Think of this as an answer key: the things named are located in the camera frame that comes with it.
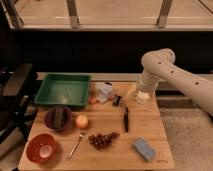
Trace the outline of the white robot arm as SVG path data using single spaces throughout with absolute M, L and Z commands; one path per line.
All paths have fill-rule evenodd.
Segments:
M 192 99 L 213 117 L 213 81 L 199 77 L 174 65 L 175 53 L 169 49 L 150 51 L 142 56 L 142 74 L 136 83 L 144 93 L 154 92 L 163 79 Z

